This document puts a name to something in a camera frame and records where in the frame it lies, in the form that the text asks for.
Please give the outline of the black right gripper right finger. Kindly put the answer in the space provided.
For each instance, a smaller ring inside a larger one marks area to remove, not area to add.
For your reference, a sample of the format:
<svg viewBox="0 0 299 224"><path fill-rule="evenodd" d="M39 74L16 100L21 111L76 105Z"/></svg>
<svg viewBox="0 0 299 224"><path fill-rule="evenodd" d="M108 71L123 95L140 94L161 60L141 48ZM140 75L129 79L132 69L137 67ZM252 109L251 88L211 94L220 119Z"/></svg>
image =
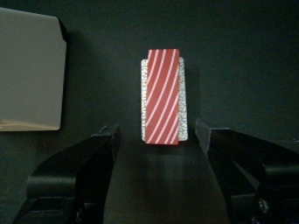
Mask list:
<svg viewBox="0 0 299 224"><path fill-rule="evenodd" d="M299 224L299 154L228 128L197 121L231 224Z"/></svg>

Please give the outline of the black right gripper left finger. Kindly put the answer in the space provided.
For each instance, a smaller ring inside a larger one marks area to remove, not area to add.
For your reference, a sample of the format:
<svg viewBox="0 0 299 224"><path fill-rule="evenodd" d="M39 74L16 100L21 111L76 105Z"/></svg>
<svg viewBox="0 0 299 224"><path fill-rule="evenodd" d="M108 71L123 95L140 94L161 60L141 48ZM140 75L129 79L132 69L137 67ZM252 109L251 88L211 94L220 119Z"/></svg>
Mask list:
<svg viewBox="0 0 299 224"><path fill-rule="evenodd" d="M120 127L105 126L36 166L12 224L103 224L120 141Z"/></svg>

